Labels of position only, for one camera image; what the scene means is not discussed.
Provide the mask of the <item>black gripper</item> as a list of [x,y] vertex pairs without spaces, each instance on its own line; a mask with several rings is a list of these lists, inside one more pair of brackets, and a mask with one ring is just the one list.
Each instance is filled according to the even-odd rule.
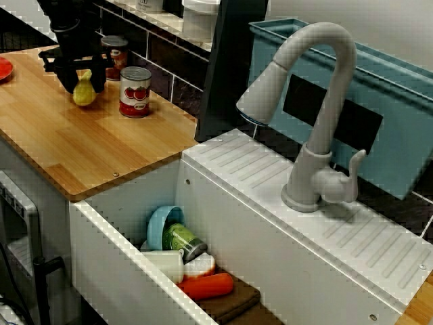
[[47,72],[55,72],[68,93],[78,84],[76,70],[90,69],[90,82],[96,93],[104,90],[106,68],[113,67],[110,51],[101,45],[95,32],[99,26],[83,19],[68,22],[52,22],[51,30],[57,37],[58,46],[39,53]]

